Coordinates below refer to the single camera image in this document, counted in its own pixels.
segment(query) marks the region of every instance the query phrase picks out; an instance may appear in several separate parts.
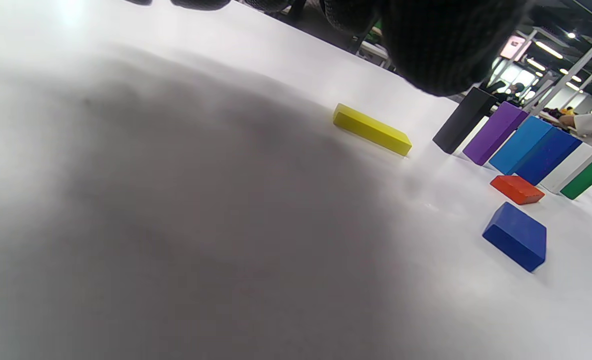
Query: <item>purple block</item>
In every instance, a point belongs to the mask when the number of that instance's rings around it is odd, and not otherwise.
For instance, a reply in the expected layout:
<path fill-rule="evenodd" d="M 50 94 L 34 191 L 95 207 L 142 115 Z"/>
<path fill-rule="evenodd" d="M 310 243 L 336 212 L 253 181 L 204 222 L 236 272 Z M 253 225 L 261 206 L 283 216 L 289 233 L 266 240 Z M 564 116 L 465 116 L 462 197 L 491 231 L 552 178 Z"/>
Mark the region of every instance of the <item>purple block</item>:
<path fill-rule="evenodd" d="M 527 112 L 503 102 L 482 129 L 467 144 L 463 154 L 475 164 L 482 166 L 503 145 L 504 141 L 527 118 Z"/>

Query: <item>blue block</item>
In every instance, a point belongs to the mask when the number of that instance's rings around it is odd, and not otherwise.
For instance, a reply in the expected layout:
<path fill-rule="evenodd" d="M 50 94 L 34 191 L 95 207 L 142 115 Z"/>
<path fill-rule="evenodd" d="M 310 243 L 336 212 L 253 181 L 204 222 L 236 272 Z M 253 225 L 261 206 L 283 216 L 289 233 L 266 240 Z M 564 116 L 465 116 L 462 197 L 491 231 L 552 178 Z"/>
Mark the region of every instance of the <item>blue block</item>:
<path fill-rule="evenodd" d="M 483 237 L 526 271 L 545 262 L 547 228 L 509 202 L 496 210 Z"/>
<path fill-rule="evenodd" d="M 542 182 L 582 143 L 556 127 L 549 132 L 550 134 L 541 140 L 543 144 L 539 146 L 538 151 L 516 170 L 516 174 L 534 186 Z"/>
<path fill-rule="evenodd" d="M 554 126 L 530 116 L 489 160 L 504 175 L 513 175 L 543 145 L 543 138 L 551 136 Z"/>

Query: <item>white block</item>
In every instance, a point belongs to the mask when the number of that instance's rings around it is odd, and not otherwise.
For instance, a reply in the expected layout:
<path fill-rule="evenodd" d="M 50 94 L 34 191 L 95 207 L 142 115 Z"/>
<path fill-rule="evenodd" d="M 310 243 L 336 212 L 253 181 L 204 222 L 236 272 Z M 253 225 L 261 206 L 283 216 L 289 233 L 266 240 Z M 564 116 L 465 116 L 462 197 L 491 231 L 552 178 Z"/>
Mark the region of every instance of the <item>white block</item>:
<path fill-rule="evenodd" d="M 558 194 L 592 162 L 592 146 L 580 144 L 574 152 L 540 182 L 548 191 Z"/>

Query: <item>green block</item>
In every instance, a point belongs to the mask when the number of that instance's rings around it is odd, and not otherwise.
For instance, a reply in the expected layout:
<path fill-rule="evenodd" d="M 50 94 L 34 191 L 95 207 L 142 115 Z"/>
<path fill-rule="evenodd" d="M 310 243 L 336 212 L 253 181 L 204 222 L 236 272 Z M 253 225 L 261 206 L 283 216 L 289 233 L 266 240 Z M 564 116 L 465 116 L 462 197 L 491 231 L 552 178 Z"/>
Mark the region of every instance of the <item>green block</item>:
<path fill-rule="evenodd" d="M 592 186 L 592 162 L 581 173 L 578 174 L 567 186 L 563 187 L 561 194 L 564 196 L 575 199 L 580 194 L 586 191 Z"/>

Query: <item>orange block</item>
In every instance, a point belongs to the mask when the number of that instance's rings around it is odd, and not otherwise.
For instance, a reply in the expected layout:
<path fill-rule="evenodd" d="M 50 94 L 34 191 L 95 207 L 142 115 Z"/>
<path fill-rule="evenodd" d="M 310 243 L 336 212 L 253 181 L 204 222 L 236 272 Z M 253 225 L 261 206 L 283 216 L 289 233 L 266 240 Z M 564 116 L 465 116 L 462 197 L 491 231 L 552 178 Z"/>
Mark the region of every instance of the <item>orange block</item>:
<path fill-rule="evenodd" d="M 520 176 L 496 176 L 491 185 L 518 205 L 538 203 L 545 193 Z"/>

